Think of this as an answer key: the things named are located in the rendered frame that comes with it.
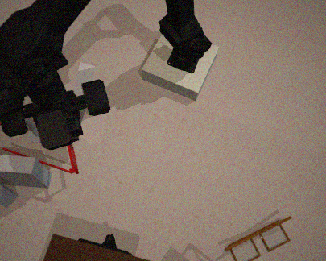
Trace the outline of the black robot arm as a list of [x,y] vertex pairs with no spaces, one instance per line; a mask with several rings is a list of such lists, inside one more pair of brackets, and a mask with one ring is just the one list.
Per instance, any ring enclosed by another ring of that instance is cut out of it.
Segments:
[[[62,54],[64,34],[89,2],[35,0],[0,26],[0,121],[23,109],[26,96],[49,102],[60,94],[57,70],[68,64]],[[166,0],[166,4],[159,31],[173,47],[167,64],[194,73],[212,42],[196,19],[194,0]],[[67,106],[32,110],[32,117],[41,145],[48,150],[71,145],[83,134],[80,119],[73,118]]]

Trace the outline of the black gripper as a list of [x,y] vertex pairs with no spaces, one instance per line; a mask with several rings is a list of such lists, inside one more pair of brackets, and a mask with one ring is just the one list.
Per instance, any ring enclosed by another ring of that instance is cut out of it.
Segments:
[[73,118],[80,119],[80,110],[88,108],[89,115],[109,113],[109,100],[105,91],[104,82],[99,80],[82,83],[84,95],[77,96],[73,90],[66,91],[63,82],[60,94],[51,101],[37,102],[24,105],[24,109],[4,118],[1,122],[2,131],[9,137],[25,134],[25,118],[32,117],[32,110],[47,111],[53,109],[54,105],[64,105],[68,107],[69,113]]

